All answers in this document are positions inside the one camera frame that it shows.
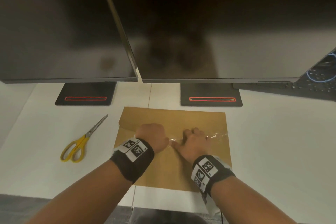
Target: monitor stand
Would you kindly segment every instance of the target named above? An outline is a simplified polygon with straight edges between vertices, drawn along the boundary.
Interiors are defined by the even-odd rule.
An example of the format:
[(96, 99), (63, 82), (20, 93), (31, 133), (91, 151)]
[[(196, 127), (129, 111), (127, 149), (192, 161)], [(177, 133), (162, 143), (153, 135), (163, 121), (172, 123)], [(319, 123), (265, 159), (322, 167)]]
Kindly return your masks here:
[(180, 102), (182, 106), (243, 106), (232, 83), (182, 83)]
[(65, 83), (55, 105), (111, 105), (116, 82)]

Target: brown cardboard package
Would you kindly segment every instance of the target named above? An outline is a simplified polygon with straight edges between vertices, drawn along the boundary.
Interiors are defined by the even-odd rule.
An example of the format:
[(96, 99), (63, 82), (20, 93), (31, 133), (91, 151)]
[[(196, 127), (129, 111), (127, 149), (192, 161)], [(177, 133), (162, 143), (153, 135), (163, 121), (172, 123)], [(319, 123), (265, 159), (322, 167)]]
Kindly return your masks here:
[[(223, 112), (125, 107), (119, 120), (115, 147), (133, 137), (141, 124), (154, 122), (164, 125), (166, 135), (179, 142), (182, 142), (184, 129), (198, 127), (212, 140), (210, 154), (219, 156), (231, 166), (228, 129)], [(198, 192), (191, 180), (191, 172), (191, 165), (169, 146), (155, 156), (135, 185)]]

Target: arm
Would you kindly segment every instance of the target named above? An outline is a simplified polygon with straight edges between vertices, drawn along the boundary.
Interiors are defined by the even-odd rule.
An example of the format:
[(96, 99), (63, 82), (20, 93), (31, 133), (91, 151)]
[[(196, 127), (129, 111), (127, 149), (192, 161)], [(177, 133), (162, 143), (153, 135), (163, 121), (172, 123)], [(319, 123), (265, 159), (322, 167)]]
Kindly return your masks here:
[[(135, 136), (147, 141), (155, 154), (169, 144), (160, 124), (144, 124)], [(131, 185), (108, 160), (57, 195), (28, 224), (104, 223)]]
[[(211, 138), (198, 128), (185, 130), (184, 145), (174, 141), (172, 146), (191, 165), (203, 155), (208, 155)], [(234, 176), (216, 182), (211, 189), (212, 199), (230, 224), (295, 224), (290, 217), (265, 197)]]

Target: person's left forearm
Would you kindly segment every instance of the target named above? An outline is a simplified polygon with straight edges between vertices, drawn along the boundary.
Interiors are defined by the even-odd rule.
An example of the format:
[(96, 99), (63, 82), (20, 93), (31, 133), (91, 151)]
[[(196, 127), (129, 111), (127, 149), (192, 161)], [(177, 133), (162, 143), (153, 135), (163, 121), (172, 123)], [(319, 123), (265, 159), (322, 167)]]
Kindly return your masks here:
[(104, 223), (131, 185), (108, 160), (61, 192), (28, 224)]

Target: red outlined slot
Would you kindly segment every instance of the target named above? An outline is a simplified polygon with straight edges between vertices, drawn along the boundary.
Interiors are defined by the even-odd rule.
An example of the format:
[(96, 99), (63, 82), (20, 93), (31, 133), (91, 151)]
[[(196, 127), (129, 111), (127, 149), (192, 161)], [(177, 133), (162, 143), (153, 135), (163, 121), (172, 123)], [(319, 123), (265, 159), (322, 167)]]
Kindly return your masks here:
[(236, 102), (236, 98), (190, 97), (191, 102)]
[(105, 101), (107, 97), (66, 97), (65, 101)]

